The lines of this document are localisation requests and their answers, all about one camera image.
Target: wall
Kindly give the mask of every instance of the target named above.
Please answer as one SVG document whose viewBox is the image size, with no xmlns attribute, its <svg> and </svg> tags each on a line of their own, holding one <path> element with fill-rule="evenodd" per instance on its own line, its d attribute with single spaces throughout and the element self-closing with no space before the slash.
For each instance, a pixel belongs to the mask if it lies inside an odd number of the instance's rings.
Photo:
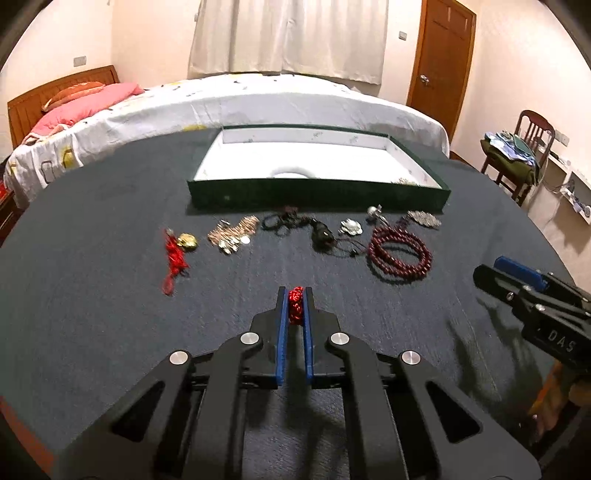
<svg viewBox="0 0 591 480">
<path fill-rule="evenodd" d="M 591 177 L 591 70 L 566 30 L 538 0 L 484 0 L 475 63 L 452 149 L 475 167 L 484 163 L 486 131 L 513 130 L 530 109 L 570 137 L 555 150 Z"/>
<path fill-rule="evenodd" d="M 199 0 L 113 0 L 113 64 L 143 87 L 187 78 Z"/>
<path fill-rule="evenodd" d="M 555 143 L 553 150 L 591 178 L 591 70 L 573 40 L 538 0 L 483 0 L 478 13 L 472 73 L 452 150 L 480 169 L 484 132 L 513 130 L 519 113 L 531 109 L 570 137 L 568 147 Z M 564 173 L 551 164 L 545 181 L 558 186 Z M 525 208 L 577 285 L 591 291 L 591 227 L 545 186 Z"/>
<path fill-rule="evenodd" d="M 56 78 L 111 64 L 108 0 L 54 0 L 21 37 L 0 72 L 0 160 L 12 151 L 7 102 Z M 86 55 L 83 67 L 74 57 Z"/>
<path fill-rule="evenodd" d="M 199 0 L 175 0 L 166 3 L 166 7 L 161 0 L 113 1 L 113 64 L 119 78 L 146 87 L 187 78 Z M 482 1 L 462 3 L 476 11 Z M 381 87 L 343 83 L 354 85 L 363 93 L 405 104 L 417 48 L 421 0 L 389 0 L 388 12 Z M 398 38 L 400 31 L 407 33 L 406 41 Z"/>
</svg>

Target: red bead bracelet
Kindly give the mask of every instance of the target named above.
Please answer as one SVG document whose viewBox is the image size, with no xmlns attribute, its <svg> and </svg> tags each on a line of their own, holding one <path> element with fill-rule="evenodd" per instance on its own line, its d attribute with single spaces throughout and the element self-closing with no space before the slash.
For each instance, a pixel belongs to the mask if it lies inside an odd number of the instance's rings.
<svg viewBox="0 0 591 480">
<path fill-rule="evenodd" d="M 418 280 L 425 278 L 431 270 L 433 254 L 419 237 L 406 230 L 407 225 L 408 219 L 403 217 L 394 228 L 376 227 L 369 243 L 368 256 L 376 267 L 388 275 L 395 275 L 405 280 Z M 412 248 L 418 255 L 418 264 L 406 264 L 390 255 L 382 246 L 389 242 L 408 245 Z"/>
</svg>

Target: open box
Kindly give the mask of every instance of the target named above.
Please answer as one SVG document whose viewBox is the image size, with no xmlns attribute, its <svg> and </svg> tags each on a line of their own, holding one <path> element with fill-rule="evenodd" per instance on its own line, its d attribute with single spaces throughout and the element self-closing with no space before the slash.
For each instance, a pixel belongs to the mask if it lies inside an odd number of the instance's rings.
<svg viewBox="0 0 591 480">
<path fill-rule="evenodd" d="M 302 125 L 226 127 L 187 181 L 198 209 L 443 210 L 450 190 L 410 150 L 368 132 Z"/>
</svg>

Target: white bedsheet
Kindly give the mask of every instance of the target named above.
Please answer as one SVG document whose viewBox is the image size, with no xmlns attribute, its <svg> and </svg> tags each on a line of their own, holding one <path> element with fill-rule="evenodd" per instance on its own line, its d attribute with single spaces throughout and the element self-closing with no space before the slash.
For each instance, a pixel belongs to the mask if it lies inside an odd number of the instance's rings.
<svg viewBox="0 0 591 480">
<path fill-rule="evenodd" d="M 141 138 L 228 125 L 302 124 L 392 135 L 449 156 L 445 129 L 416 110 L 300 75 L 227 74 L 147 90 L 8 160 L 6 185 L 26 207 L 54 179 Z"/>
</svg>

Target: electrical outlet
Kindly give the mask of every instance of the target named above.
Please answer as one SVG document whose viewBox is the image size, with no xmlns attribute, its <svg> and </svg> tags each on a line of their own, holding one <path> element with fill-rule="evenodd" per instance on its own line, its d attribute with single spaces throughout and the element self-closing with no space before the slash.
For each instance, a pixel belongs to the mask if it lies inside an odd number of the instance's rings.
<svg viewBox="0 0 591 480">
<path fill-rule="evenodd" d="M 570 138 L 568 138 L 564 133 L 560 131 L 556 131 L 556 141 L 562 143 L 565 147 L 569 146 Z"/>
<path fill-rule="evenodd" d="M 74 59 L 74 67 L 82 67 L 83 65 L 86 65 L 86 55 Z"/>
</svg>

